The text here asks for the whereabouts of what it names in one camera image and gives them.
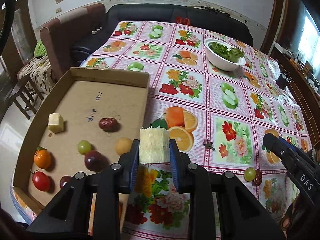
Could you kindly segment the person's right hand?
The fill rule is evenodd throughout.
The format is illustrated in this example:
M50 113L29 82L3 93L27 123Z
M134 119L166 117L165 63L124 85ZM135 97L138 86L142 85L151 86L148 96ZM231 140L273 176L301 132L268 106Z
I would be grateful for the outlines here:
M280 221L280 227L286 239L300 239L303 236L308 215L308 203L298 196Z

